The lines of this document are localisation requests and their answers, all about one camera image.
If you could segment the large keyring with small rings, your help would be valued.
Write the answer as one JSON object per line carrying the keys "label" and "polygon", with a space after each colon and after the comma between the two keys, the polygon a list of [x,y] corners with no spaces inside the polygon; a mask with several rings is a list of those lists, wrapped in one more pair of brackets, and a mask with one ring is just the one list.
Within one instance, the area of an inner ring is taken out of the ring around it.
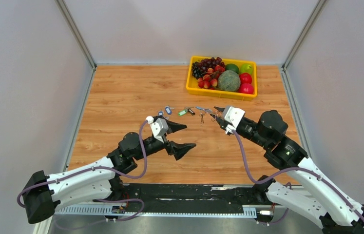
{"label": "large keyring with small rings", "polygon": [[221,114],[216,114],[214,112],[215,110],[211,110],[211,109],[208,109],[208,108],[202,108],[202,107],[196,106],[195,109],[197,109],[199,111],[199,113],[200,113],[201,110],[203,112],[205,112],[206,114],[204,115],[204,119],[205,119],[205,116],[209,116],[209,118],[210,118],[210,120],[212,122],[215,122],[218,117],[221,117],[222,116],[222,113]]}

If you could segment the black tagged key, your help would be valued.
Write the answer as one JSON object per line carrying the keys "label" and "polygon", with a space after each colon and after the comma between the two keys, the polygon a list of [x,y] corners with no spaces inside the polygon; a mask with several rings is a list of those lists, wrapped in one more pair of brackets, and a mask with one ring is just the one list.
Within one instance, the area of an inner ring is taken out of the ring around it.
{"label": "black tagged key", "polygon": [[200,113],[199,113],[199,116],[200,116],[200,124],[201,125],[203,125],[204,124],[204,115],[205,115],[206,113],[205,112],[203,112],[202,110],[200,111]]}

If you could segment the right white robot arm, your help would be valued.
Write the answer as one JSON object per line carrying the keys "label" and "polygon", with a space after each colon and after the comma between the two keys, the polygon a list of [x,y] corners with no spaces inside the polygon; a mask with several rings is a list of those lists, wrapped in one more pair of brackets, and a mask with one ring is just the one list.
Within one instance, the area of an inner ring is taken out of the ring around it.
{"label": "right white robot arm", "polygon": [[244,148],[241,155],[247,176],[254,183],[254,199],[259,203],[277,203],[316,224],[325,234],[363,234],[364,204],[354,200],[335,185],[314,163],[303,147],[286,135],[288,124],[276,110],[265,111],[258,121],[233,106],[217,108],[212,118],[226,135],[234,135],[239,146],[247,139],[264,150],[264,158],[300,183],[310,197],[275,181],[275,175],[252,177]]}

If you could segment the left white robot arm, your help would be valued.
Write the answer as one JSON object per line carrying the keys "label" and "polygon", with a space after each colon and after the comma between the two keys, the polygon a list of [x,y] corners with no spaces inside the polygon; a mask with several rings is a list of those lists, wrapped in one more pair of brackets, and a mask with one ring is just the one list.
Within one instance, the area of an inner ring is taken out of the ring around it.
{"label": "left white robot arm", "polygon": [[196,147],[195,143],[178,144],[167,139],[167,135],[186,128],[185,124],[149,116],[137,133],[127,133],[116,149],[90,164],[56,174],[33,173],[17,195],[17,203],[25,209],[28,222],[36,224],[81,202],[120,202],[124,196],[121,178],[143,177],[148,156],[165,150],[180,160]]}

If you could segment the green tag key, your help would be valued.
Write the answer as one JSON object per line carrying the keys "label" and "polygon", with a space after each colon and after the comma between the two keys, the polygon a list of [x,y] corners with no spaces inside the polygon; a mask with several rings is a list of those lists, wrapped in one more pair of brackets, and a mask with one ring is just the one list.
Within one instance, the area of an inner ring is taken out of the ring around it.
{"label": "green tag key", "polygon": [[178,116],[183,116],[187,113],[187,110],[182,110],[180,112],[178,112]]}

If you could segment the lower red apple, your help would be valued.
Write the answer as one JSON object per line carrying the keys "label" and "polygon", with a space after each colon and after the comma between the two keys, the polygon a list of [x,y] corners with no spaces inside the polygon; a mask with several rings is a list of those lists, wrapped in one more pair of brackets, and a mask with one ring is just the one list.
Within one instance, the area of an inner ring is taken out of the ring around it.
{"label": "lower red apple", "polygon": [[253,95],[254,94],[254,86],[250,83],[242,83],[238,89],[239,93],[243,93],[243,94],[250,94]]}

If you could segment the red apple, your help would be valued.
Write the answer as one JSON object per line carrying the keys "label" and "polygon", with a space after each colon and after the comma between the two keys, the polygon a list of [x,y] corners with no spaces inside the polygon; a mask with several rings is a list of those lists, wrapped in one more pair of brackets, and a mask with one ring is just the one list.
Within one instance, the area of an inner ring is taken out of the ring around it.
{"label": "red apple", "polygon": [[254,94],[254,86],[250,83],[242,83],[238,89],[239,93],[243,93],[243,94],[250,94],[253,95]]}
{"label": "red apple", "polygon": [[252,76],[249,73],[242,73],[239,75],[239,78],[242,84],[244,83],[252,84]]}

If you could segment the dark green lime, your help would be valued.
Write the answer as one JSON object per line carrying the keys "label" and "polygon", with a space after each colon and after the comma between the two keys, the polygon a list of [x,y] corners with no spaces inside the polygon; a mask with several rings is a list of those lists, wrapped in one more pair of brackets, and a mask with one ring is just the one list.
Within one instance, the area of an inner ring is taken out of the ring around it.
{"label": "dark green lime", "polygon": [[236,64],[233,63],[226,64],[225,69],[226,71],[229,70],[235,72],[236,74],[240,74],[240,69]]}

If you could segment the dark purple grape bunch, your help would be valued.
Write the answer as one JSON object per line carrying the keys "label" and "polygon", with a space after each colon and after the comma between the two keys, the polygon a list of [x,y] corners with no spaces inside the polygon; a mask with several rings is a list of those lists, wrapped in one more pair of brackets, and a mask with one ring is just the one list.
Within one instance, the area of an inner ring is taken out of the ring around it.
{"label": "dark purple grape bunch", "polygon": [[203,78],[209,75],[211,78],[219,76],[225,72],[225,63],[220,57],[204,58],[202,60],[195,60],[191,64],[191,74],[194,78]]}

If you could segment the light green apple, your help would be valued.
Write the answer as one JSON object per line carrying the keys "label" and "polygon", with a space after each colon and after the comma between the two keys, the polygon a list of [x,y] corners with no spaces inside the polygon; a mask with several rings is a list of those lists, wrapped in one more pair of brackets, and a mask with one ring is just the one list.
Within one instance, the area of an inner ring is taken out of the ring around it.
{"label": "light green apple", "polygon": [[253,71],[254,71],[254,65],[249,64],[249,63],[244,63],[240,67],[240,74],[247,73],[249,75],[252,75],[253,74]]}

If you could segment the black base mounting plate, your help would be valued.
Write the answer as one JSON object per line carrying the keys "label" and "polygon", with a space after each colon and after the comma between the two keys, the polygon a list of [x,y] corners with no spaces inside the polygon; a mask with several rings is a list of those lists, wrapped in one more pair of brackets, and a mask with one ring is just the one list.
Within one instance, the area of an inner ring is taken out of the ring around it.
{"label": "black base mounting plate", "polygon": [[115,200],[129,198],[128,211],[142,208],[145,213],[208,213],[239,214],[243,206],[266,206],[270,202],[265,194],[252,186],[197,185],[197,184],[128,184],[119,190]]}

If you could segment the aluminium front rail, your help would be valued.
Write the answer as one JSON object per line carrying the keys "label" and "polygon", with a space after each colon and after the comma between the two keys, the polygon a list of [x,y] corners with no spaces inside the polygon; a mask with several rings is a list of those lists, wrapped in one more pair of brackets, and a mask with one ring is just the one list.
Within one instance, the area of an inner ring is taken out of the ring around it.
{"label": "aluminium front rail", "polygon": [[64,208],[38,234],[319,234],[307,218],[273,205],[251,185],[126,184],[112,203]]}

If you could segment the right aluminium corner post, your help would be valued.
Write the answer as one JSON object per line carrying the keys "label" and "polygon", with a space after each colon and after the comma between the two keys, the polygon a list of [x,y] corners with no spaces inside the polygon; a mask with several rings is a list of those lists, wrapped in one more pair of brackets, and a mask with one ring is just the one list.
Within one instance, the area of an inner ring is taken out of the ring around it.
{"label": "right aluminium corner post", "polygon": [[306,23],[304,24],[297,40],[295,41],[294,45],[292,46],[290,52],[288,53],[285,62],[282,64],[282,69],[286,71],[290,64],[292,63],[294,57],[296,56],[299,48],[303,44],[306,36],[309,34],[311,28],[313,27],[314,23],[316,22],[317,18],[320,16],[323,8],[327,4],[327,0],[318,0],[316,5],[314,6],[312,12],[310,13]]}

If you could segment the aluminium corner post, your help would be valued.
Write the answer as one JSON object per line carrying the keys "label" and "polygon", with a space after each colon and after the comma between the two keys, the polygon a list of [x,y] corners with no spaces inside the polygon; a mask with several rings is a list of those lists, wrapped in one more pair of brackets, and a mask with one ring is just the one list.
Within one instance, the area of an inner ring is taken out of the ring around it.
{"label": "aluminium corner post", "polygon": [[70,28],[74,38],[76,39],[82,53],[84,54],[86,60],[88,61],[89,65],[91,66],[92,70],[95,71],[97,68],[97,64],[87,46],[75,20],[73,15],[71,14],[66,2],[64,0],[55,0],[61,14],[66,20],[68,27]]}
{"label": "aluminium corner post", "polygon": [[317,18],[320,16],[323,8],[327,4],[327,0],[318,0],[316,5],[314,6],[312,12],[310,13],[306,23],[304,24],[297,40],[295,41],[294,45],[292,46],[290,52],[288,53],[285,62],[282,64],[282,69],[286,71],[290,64],[292,63],[294,57],[296,56],[299,48],[303,44],[306,36],[309,34],[311,28],[313,27],[314,23],[316,22]]}

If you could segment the left aluminium corner post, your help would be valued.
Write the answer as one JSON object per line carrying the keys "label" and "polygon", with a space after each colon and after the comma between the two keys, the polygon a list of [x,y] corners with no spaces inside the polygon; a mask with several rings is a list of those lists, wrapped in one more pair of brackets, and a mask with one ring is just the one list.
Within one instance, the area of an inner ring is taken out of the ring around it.
{"label": "left aluminium corner post", "polygon": [[92,70],[95,71],[97,68],[97,64],[87,46],[75,20],[73,15],[71,14],[66,2],[64,0],[55,0],[61,14],[66,20],[68,27],[70,28],[74,38],[76,39],[82,53],[84,54],[86,60],[88,61],[89,65],[91,66]]}

